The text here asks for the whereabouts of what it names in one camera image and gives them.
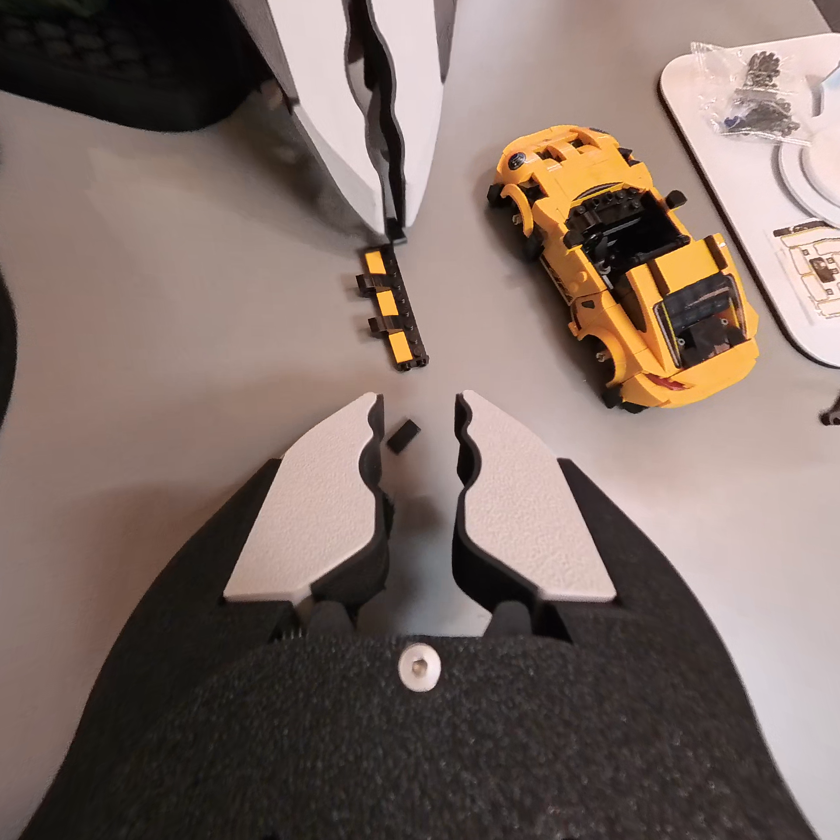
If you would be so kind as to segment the person's black clothing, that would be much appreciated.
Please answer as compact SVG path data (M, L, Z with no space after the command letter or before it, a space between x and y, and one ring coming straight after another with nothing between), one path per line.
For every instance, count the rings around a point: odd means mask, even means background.
M18 362L18 320L12 295L1 272L1 427L14 392Z

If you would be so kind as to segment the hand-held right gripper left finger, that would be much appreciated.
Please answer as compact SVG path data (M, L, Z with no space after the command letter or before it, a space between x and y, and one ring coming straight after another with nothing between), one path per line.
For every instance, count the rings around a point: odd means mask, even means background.
M383 434L383 397L367 392L289 447L228 579L225 600L362 606L384 587Z

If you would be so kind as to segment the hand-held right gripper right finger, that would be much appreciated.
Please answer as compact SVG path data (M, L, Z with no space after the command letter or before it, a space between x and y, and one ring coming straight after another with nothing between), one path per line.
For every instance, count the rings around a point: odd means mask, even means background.
M482 606L609 603L616 588L552 450L472 390L457 394L453 576Z

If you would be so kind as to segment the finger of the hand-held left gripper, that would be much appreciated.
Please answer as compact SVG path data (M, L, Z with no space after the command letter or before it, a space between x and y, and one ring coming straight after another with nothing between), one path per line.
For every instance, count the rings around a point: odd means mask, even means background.
M374 234L396 236L396 69L389 2L267 3L290 111L339 192Z
M414 225L434 159L457 1L373 1L381 128L395 222Z

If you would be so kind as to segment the lego sticker sheet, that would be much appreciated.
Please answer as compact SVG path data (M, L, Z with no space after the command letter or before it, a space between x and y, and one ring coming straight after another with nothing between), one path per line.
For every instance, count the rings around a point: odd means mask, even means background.
M776 228L773 246L784 275L815 324L839 319L839 231L820 219Z

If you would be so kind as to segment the white book stand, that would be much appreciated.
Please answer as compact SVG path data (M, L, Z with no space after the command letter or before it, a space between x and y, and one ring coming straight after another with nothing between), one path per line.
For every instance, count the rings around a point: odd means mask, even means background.
M690 53L667 64L660 91L788 339L806 357L836 369L838 322L819 325L806 317L784 275L772 232L809 219L838 228L839 35L742 47L775 49L799 63L812 90L810 145L714 133L697 107Z

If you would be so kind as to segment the black yellow lego strip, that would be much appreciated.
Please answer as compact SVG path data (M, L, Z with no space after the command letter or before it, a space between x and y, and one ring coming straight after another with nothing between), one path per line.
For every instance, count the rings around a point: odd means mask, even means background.
M356 275L358 292L372 301L375 315L369 318L371 336L390 348L398 371L427 366L429 358L417 327L402 271L390 244L360 252L362 272Z

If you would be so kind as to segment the yellow lego car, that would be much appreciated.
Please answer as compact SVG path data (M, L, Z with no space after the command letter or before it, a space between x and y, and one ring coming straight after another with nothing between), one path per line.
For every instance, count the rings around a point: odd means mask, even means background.
M487 201L511 211L525 259L605 365L607 407L687 406L753 370L759 316L723 236L692 237L677 215L684 193L661 193L611 134L561 124L515 139Z

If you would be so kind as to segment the clear bag of lego pieces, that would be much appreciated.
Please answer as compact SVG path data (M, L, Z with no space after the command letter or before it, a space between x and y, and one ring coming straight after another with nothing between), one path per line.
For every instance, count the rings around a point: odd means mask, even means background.
M805 147L812 90L796 59L766 47L690 45L697 107L721 136Z

